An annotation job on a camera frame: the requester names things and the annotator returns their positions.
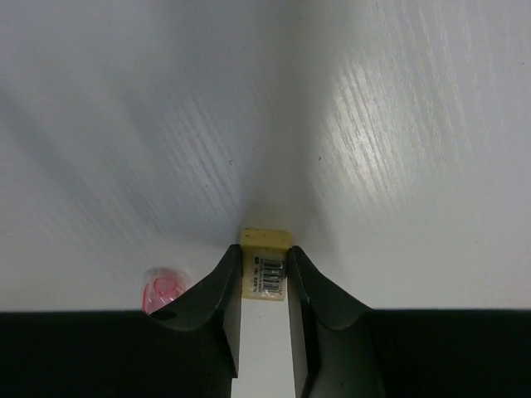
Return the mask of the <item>yellow eraser with barcode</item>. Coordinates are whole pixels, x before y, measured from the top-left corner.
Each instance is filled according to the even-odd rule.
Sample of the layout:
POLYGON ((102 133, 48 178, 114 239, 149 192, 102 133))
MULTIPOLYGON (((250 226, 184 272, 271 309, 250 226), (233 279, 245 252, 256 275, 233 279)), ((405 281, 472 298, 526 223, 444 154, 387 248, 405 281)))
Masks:
POLYGON ((246 228, 241 233, 242 297, 283 301, 286 261, 292 247, 287 231, 246 228))

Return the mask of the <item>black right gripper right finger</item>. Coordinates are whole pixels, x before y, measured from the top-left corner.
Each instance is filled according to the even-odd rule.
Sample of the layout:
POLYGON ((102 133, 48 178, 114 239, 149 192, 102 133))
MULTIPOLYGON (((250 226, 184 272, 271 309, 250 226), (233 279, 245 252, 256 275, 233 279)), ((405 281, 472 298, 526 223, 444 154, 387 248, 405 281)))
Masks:
POLYGON ((373 309, 287 255, 298 397, 527 397, 527 309, 373 309))

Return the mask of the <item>pink transparent case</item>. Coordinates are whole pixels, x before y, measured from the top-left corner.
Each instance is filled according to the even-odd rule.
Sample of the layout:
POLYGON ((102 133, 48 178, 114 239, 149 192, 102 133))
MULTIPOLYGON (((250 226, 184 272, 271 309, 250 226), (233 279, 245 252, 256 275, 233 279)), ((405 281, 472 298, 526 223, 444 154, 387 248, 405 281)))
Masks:
POLYGON ((152 268, 144 273, 142 310, 151 314, 183 295, 189 278, 180 269, 152 268))

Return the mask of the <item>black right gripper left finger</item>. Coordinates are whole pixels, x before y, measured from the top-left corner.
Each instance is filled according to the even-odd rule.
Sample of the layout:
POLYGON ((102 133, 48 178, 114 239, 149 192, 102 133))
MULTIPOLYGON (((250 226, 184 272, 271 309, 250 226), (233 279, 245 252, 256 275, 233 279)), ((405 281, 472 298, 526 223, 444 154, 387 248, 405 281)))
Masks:
POLYGON ((241 248, 154 313, 3 313, 4 397, 228 397, 238 373, 241 248))

